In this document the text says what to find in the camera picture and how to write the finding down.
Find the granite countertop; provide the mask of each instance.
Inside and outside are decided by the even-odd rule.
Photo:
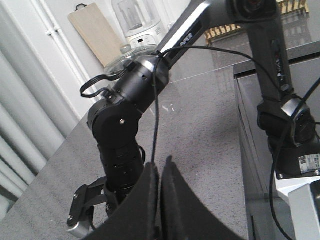
[[[156,165],[161,174],[165,159],[172,155],[204,205],[247,239],[233,70],[212,69],[208,51],[194,51],[192,59],[186,56],[172,69],[171,81],[159,98]],[[185,70],[189,77],[184,77]],[[153,109],[143,115],[137,135],[146,161],[151,158]],[[84,117],[0,223],[0,239],[76,239],[66,232],[73,195],[81,185],[103,176],[97,143]],[[98,207],[95,224],[105,216],[104,207]]]

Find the white curtain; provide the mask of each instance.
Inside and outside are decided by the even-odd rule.
[[[39,18],[37,11],[41,9],[35,9],[35,0],[14,2],[22,5],[22,11],[29,8],[30,12],[34,11],[34,18]],[[63,84],[57,84],[55,74],[8,4],[14,3],[0,0],[0,221],[77,125],[83,112],[92,105],[92,102],[82,104],[79,95],[79,100],[73,98],[72,101],[79,101],[83,109],[75,110],[68,93],[63,92]],[[38,22],[43,29],[40,18]],[[72,76],[75,71],[68,69],[70,56],[66,60],[52,36],[44,31],[43,34],[50,40],[45,46],[52,48],[56,55],[60,54],[55,67],[61,64],[66,75]],[[79,76],[78,79],[77,76],[67,79],[76,91],[74,96],[79,94]]]

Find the black cable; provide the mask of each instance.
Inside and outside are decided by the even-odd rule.
[[[93,85],[95,85],[96,83],[100,82],[101,80],[109,80],[109,81],[115,81],[118,80],[119,78],[123,77],[125,74],[127,73],[127,69],[125,68],[124,70],[122,70],[121,72],[119,72],[118,74],[115,75],[98,75],[93,77],[92,79],[90,79],[89,81],[87,81],[81,88],[80,88],[80,95],[83,98],[94,98],[96,96],[98,96],[100,93],[108,90],[106,87],[103,87],[101,89],[99,89],[98,91],[96,91],[95,93],[92,94],[84,94],[84,92],[92,87]]]
[[[146,162],[146,151],[144,150],[144,148],[142,146],[138,146],[138,148],[140,149],[140,152],[141,152],[141,158],[142,158],[142,161],[143,163]]]
[[[97,228],[96,228],[95,225],[94,225],[94,219],[93,219],[93,217],[92,217],[92,218],[89,217],[89,223],[90,223],[90,226],[91,226],[91,228],[92,228],[93,231],[97,230]]]
[[[283,93],[283,94],[286,94],[286,95],[289,95],[291,93],[289,92],[285,92],[285,91],[282,91],[278,86],[277,84],[275,83],[274,79],[272,78],[272,76],[270,75],[270,73],[267,71],[267,69],[260,63],[258,62],[257,60],[255,60],[253,57],[245,54],[245,53],[242,53],[242,52],[238,52],[238,51],[233,51],[233,50],[227,50],[227,49],[222,49],[222,48],[217,48],[217,47],[211,47],[211,46],[176,46],[176,47],[173,47],[173,48],[170,48],[164,52],[162,52],[160,54],[161,57],[165,56],[167,53],[171,52],[171,51],[174,51],[174,50],[179,50],[179,49],[204,49],[204,50],[211,50],[211,51],[217,51],[217,52],[223,52],[223,53],[228,53],[228,54],[235,54],[235,55],[239,55],[239,56],[242,56],[242,57],[245,57],[251,61],[253,61],[257,66],[259,66],[263,71],[264,73],[267,75],[267,77],[269,78],[269,80],[271,81],[272,85],[280,92],[280,93]]]
[[[269,203],[270,203],[270,208],[271,208],[271,213],[272,213],[272,217],[273,220],[276,224],[276,226],[278,227],[278,229],[280,230],[280,232],[286,237],[286,239],[288,240],[292,240],[292,238],[289,237],[289,235],[285,232],[285,230],[281,227],[281,224],[278,221],[276,212],[275,212],[275,206],[274,206],[274,193],[273,193],[273,188],[274,188],[274,180],[275,180],[275,172],[276,172],[276,166],[277,166],[277,162],[279,159],[279,155],[280,155],[280,151],[281,148],[283,147],[284,143],[285,143],[285,139],[286,139],[286,135],[290,129],[290,124],[291,121],[294,120],[294,118],[297,116],[298,112],[300,111],[300,109],[303,107],[303,105],[306,103],[306,101],[309,99],[309,97],[311,96],[311,94],[316,90],[316,88],[320,85],[320,78],[312,85],[312,87],[309,89],[309,91],[306,93],[306,95],[302,98],[301,102],[298,104],[298,106],[296,107],[296,109],[294,110],[293,114],[290,117],[290,120],[288,121],[288,123],[286,124],[281,137],[280,137],[280,141],[276,147],[276,150],[273,154],[273,163],[272,163],[272,167],[271,167],[271,174],[270,174],[270,183],[269,183]]]

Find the white wall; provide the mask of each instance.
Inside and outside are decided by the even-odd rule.
[[[123,44],[125,44],[125,38],[113,11],[111,0],[45,0],[45,2],[53,12],[59,26],[62,28],[75,52],[79,56],[80,61],[85,66],[89,77],[92,78],[102,74],[103,66],[69,22],[68,15],[76,10],[78,4],[89,5],[91,3],[96,3],[114,31],[122,39]],[[154,0],[165,26],[170,23],[167,9],[172,10],[171,14],[173,14],[170,18],[177,19],[189,2],[190,0]],[[46,34],[48,29],[37,15],[31,1],[0,0],[0,3],[14,19],[14,24],[19,29],[22,38],[25,39],[28,48],[31,49],[34,56],[38,58],[41,65],[45,68],[47,75],[58,84],[62,96],[70,105],[69,108],[78,119],[82,118],[92,106],[93,101],[80,97],[79,89],[82,84],[79,83],[79,80],[75,77],[75,74],[52,37]],[[8,46],[6,46],[6,48],[8,52],[11,51]],[[33,71],[33,66],[28,65],[28,62],[25,62],[24,65],[30,71]],[[40,75],[35,74],[33,78],[35,85],[38,85],[39,81],[44,81],[42,80],[43,76]],[[98,87],[107,84],[108,83],[106,82],[99,83]]]

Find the white pipe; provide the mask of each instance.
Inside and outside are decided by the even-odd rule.
[[[39,3],[36,0],[31,0],[31,3],[32,3],[34,9],[36,10],[38,16],[41,18],[43,24],[47,28],[46,34],[53,38],[53,40],[55,41],[56,45],[58,46],[60,52],[64,56],[66,62],[69,64],[69,67],[71,68],[71,70],[73,71],[74,75],[76,76],[76,79],[78,80],[79,83],[81,83],[82,82],[82,80],[81,80],[82,76],[81,76],[80,72],[78,71],[75,63],[70,58],[70,55],[68,54],[68,52],[67,52],[64,44],[62,43],[61,39],[59,38],[59,34],[52,27],[52,24],[50,23],[50,21],[48,20],[47,16],[45,15],[43,10],[41,9],[41,6],[39,5]],[[62,92],[62,95],[64,96],[65,94],[64,94],[63,90],[61,89],[59,83],[54,81],[54,84],[60,89],[60,92]],[[81,116],[79,115],[78,111],[73,106],[73,104],[70,102],[69,98],[65,97],[65,100],[67,101],[68,106],[72,109],[72,111],[76,115],[77,119],[80,120]]]
[[[17,185],[15,185],[9,178],[7,178],[1,171],[0,171],[0,185],[5,188],[8,192],[20,198],[21,195],[24,193]]]
[[[80,61],[80,59],[77,56],[76,52],[74,51],[73,47],[71,46],[68,38],[66,37],[66,35],[65,35],[64,31],[62,30],[62,28],[60,27],[60,25],[58,24],[58,21],[56,20],[55,16],[51,12],[47,3],[44,0],[39,0],[39,1],[40,1],[40,5],[36,0],[31,0],[33,6],[36,5],[35,8],[36,8],[39,16],[41,17],[43,23],[45,24],[45,26],[48,29],[47,34],[52,36],[52,38],[54,39],[54,41],[58,45],[61,53],[63,54],[66,61],[68,62],[70,68],[72,69],[73,73],[75,74],[76,79],[78,80],[78,83],[82,86],[90,79],[89,74],[87,73],[85,67],[83,66],[82,62]],[[91,94],[96,91],[97,91],[97,88],[95,86],[93,86],[87,90],[87,92],[91,93]]]
[[[67,49],[71,53],[72,57],[74,58],[76,64],[78,65],[80,71],[82,72],[83,76],[86,78],[86,80],[89,80],[90,77],[89,77],[89,74],[87,73],[87,70],[85,69],[84,65],[80,61],[80,59],[79,59],[78,55],[76,54],[75,50],[71,46],[68,38],[66,37],[63,29],[60,27],[60,25],[59,25],[58,21],[56,20],[55,16],[51,12],[51,10],[50,10],[49,6],[47,5],[46,1],[40,0],[40,3],[42,5],[44,11],[48,15],[49,19],[53,23],[53,28],[56,29],[56,31],[60,34],[60,36],[62,38],[62,41],[65,43]]]
[[[0,222],[5,218],[13,202],[0,195]]]
[[[0,153],[2,159],[27,183],[31,184],[35,175],[0,136]]]
[[[25,191],[28,185],[7,165],[0,159],[0,172],[12,181],[19,189]]]
[[[31,142],[28,136],[0,103],[0,133],[14,143],[16,151],[37,173],[46,165],[47,160]]]

